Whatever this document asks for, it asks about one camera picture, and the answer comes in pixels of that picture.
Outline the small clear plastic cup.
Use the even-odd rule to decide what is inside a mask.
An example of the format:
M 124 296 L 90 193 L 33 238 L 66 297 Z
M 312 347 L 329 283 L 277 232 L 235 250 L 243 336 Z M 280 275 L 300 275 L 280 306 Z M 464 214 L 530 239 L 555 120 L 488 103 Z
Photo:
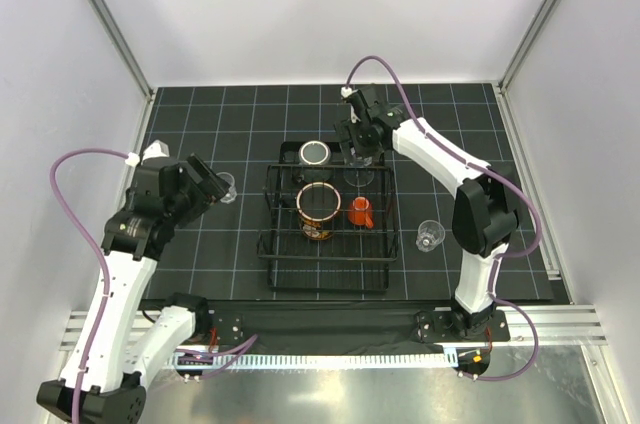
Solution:
M 223 204 L 231 204 L 237 198 L 236 180 L 229 172 L 219 172 L 217 177 L 226 183 L 226 194 L 220 199 Z

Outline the large clear plastic cup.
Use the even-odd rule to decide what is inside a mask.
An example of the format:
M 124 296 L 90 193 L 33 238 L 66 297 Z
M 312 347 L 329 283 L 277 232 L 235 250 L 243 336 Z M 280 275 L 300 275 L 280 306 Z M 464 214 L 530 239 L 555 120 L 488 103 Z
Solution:
M 372 157 L 358 157 L 351 155 L 344 158 L 347 169 L 343 171 L 344 180 L 347 184 L 355 188 L 363 188 L 372 183 L 375 177 L 371 169 L 373 165 Z

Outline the grey green mug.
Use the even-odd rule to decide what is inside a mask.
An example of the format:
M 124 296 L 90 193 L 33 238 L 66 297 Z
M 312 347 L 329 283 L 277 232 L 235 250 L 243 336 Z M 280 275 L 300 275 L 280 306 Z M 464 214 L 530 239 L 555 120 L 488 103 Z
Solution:
M 303 166 L 325 166 L 331 162 L 331 157 L 330 147 L 319 140 L 303 143 L 298 151 L 298 161 Z

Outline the black red skull mug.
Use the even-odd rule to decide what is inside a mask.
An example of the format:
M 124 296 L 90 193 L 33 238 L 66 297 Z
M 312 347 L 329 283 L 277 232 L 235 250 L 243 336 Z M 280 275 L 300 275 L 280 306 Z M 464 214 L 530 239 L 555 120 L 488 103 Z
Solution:
M 309 239 L 324 241 L 333 234 L 333 220 L 339 214 L 342 198 L 328 182 L 312 182 L 297 194 L 296 211 L 302 233 Z

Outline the small orange cup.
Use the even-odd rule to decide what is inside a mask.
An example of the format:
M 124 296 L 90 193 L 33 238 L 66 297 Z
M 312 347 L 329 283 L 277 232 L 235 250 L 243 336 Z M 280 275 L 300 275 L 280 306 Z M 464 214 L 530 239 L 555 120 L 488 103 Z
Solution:
M 372 229 L 374 221 L 371 202 L 363 196 L 356 197 L 349 206 L 347 218 L 355 226 Z

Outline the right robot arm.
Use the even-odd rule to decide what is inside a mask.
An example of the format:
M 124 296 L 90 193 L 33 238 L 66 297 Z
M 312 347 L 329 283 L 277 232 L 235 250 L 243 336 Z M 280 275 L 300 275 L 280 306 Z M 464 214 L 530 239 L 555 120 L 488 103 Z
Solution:
M 444 138 L 406 105 L 391 105 L 373 85 L 344 86 L 349 118 L 334 124 L 345 158 L 376 160 L 394 151 L 437 180 L 453 197 L 451 232 L 462 262 L 450 316 L 452 332 L 473 340 L 486 332 L 496 308 L 497 277 L 520 224 L 515 192 L 504 185 L 512 173 L 492 167 Z

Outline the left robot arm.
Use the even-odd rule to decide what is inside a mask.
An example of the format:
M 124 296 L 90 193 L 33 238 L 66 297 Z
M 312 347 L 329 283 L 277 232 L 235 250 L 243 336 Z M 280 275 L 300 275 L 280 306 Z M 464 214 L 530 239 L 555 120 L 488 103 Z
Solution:
M 144 290 L 175 231 L 220 202 L 230 185 L 196 154 L 178 160 L 160 141 L 129 153 L 134 170 L 123 207 L 105 224 L 101 242 L 82 236 L 96 254 L 96 290 L 72 354 L 60 376 L 40 385 L 37 403 L 68 423 L 136 423 L 148 389 L 187 341 L 208 339 L 205 298 L 174 293 L 159 317 L 129 342 Z

